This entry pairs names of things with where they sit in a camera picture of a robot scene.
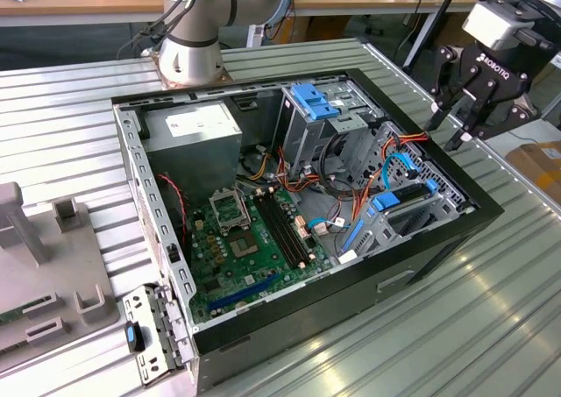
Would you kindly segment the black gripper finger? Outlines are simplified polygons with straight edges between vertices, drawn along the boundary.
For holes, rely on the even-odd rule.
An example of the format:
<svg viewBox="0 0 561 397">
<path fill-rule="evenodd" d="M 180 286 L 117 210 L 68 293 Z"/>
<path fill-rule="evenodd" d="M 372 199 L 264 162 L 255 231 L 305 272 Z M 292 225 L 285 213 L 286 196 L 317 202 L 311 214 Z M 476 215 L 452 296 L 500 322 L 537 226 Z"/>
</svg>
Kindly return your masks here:
<svg viewBox="0 0 561 397">
<path fill-rule="evenodd" d="M 430 85 L 434 102 L 433 115 L 427 123 L 427 130 L 434 131 L 447 117 L 458 101 L 460 92 L 480 73 L 480 66 L 463 47 L 442 46 L 437 53 L 435 69 L 437 78 Z"/>
<path fill-rule="evenodd" d="M 445 144 L 445 150 L 456 151 L 472 138 L 480 140 L 494 138 L 540 117 L 540 110 L 529 100 L 527 94 L 513 101 L 501 121 L 488 123 L 487 119 L 495 109 L 496 105 L 485 105 L 480 111 L 476 111 L 474 101 L 461 99 L 459 105 L 453 108 L 453 115 L 459 121 L 459 128 Z"/>
</svg>

